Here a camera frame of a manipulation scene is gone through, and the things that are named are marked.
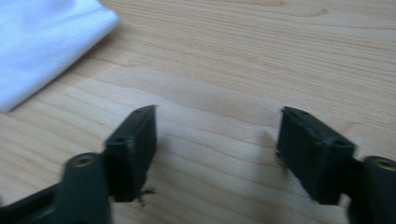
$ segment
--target light wood surface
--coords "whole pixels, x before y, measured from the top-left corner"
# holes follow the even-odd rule
[[[147,206],[115,223],[347,223],[274,158],[280,109],[308,111],[396,160],[396,2],[121,1],[119,27],[42,91],[0,114],[0,195],[50,186],[103,150],[138,107],[158,105]]]

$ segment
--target towel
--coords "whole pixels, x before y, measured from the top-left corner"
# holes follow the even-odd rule
[[[40,90],[117,23],[97,0],[0,0],[0,110]]]

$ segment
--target table surface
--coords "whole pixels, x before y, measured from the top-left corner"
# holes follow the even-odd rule
[[[396,160],[396,2],[103,1],[120,25],[42,91],[0,114],[0,195],[59,181],[128,114],[158,105],[147,206],[115,223],[347,223],[274,158],[284,106]]]

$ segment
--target white cloth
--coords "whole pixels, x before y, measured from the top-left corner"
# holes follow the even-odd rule
[[[0,0],[0,110],[40,90],[117,23],[97,0]]]

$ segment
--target cloth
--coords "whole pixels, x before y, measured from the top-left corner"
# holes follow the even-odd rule
[[[97,0],[0,0],[0,110],[40,90],[117,23]]]

